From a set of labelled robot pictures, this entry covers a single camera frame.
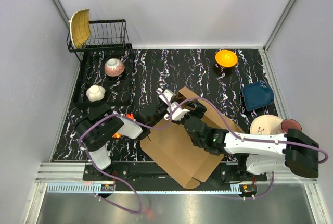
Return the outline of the red orange leaf toy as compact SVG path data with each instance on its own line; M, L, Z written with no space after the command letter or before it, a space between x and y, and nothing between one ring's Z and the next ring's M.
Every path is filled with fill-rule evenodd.
M133 113L126 113L126 116L130 119L135 119L134 114Z

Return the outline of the brown cardboard box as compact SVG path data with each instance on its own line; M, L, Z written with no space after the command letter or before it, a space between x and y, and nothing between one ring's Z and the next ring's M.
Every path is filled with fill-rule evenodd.
M172 123L163 130L152 129L140 147L155 163L185 189L206 182L224 155L213 155L193 146L183 125Z

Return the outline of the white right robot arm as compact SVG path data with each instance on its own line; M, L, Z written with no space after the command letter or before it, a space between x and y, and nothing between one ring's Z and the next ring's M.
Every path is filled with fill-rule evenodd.
M266 172L292 172L310 179L319 176L319 145L297 129L276 135L252 135L214 128L202 121L204 107L195 104L182 119L192 144L212 155L240 155L236 174L241 180Z

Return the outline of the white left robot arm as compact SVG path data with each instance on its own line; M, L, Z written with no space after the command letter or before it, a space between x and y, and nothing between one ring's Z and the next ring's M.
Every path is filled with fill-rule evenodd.
M116 114L108 104L93 108L75 125L79 138L79 146L88 151L89 158L96 165L94 174L100 180L107 180L112 175L111 158L106 144L115 134L132 140L142 140L151 133L153 128L167 113L168 106L164 102L145 106L134 119Z

